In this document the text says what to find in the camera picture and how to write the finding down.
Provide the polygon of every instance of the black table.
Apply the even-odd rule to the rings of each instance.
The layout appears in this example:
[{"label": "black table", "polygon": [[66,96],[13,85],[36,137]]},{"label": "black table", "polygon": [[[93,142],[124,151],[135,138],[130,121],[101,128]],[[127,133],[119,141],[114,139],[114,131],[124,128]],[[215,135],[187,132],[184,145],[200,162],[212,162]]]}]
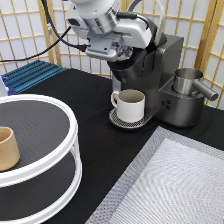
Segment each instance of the black table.
[{"label": "black table", "polygon": [[153,120],[136,132],[125,132],[109,121],[112,109],[109,79],[70,69],[24,93],[65,102],[79,124],[83,178],[71,202],[48,224],[85,223],[158,126],[224,149],[224,111],[221,110],[204,107],[201,121],[193,128],[177,129]]}]

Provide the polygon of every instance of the beige mug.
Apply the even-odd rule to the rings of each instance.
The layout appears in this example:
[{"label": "beige mug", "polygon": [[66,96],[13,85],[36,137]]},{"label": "beige mug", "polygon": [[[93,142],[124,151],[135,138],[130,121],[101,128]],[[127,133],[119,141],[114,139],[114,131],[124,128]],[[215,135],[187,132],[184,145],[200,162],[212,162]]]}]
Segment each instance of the beige mug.
[{"label": "beige mug", "polygon": [[0,171],[12,168],[19,159],[20,153],[13,130],[0,127]]},{"label": "beige mug", "polygon": [[140,91],[133,89],[115,91],[111,95],[111,102],[117,108],[118,118],[124,122],[134,123],[144,117],[145,95]]}]

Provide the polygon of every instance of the cup handle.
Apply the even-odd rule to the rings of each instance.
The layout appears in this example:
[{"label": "cup handle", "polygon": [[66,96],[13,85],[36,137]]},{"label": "cup handle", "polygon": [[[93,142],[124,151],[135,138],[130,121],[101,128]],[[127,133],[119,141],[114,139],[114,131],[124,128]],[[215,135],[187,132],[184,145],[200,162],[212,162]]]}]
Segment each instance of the cup handle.
[{"label": "cup handle", "polygon": [[114,106],[115,108],[117,108],[117,104],[116,104],[116,102],[115,102],[114,99],[118,99],[118,94],[119,94],[118,91],[114,91],[114,92],[112,93],[112,95],[111,95],[111,103],[113,104],[113,106]]}]

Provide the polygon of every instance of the stainless steel pitcher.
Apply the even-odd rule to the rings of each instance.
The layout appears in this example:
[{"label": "stainless steel pitcher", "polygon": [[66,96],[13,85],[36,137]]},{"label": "stainless steel pitcher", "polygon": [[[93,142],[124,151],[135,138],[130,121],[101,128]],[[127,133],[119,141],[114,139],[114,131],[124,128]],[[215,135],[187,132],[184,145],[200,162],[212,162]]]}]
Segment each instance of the stainless steel pitcher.
[{"label": "stainless steel pitcher", "polygon": [[179,94],[191,96],[195,90],[207,99],[215,101],[219,95],[202,83],[203,73],[195,68],[181,68],[174,75],[173,89]]}]

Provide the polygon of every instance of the white rack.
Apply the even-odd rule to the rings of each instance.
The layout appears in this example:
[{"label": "white rack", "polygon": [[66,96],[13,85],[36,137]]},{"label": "white rack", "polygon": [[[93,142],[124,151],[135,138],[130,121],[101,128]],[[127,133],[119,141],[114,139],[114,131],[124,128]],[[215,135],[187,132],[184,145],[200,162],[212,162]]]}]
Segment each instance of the white rack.
[{"label": "white rack", "polygon": [[63,195],[44,210],[39,211],[31,216],[17,220],[10,220],[10,221],[0,220],[0,223],[34,224],[46,221],[47,219],[51,218],[53,215],[58,213],[62,208],[64,208],[67,205],[67,203],[72,199],[72,197],[74,196],[79,187],[82,177],[82,163],[80,159],[78,135],[77,135],[78,124],[72,110],[66,104],[64,104],[59,100],[40,95],[19,95],[11,97],[2,97],[0,98],[0,106],[3,103],[10,103],[14,101],[24,101],[24,100],[42,101],[59,107],[61,110],[63,110],[63,112],[65,112],[65,114],[69,118],[70,122],[69,131],[64,141],[61,142],[61,144],[57,148],[52,150],[51,153],[49,153],[42,159],[27,166],[21,167],[19,169],[13,169],[8,172],[0,173],[0,195],[2,187],[9,187],[9,186],[14,187],[18,183],[26,182],[32,178],[39,176],[40,174],[43,174],[45,171],[57,165],[69,153],[69,151],[72,153],[75,161],[74,178],[70,186],[68,186],[67,190],[63,193]]}]

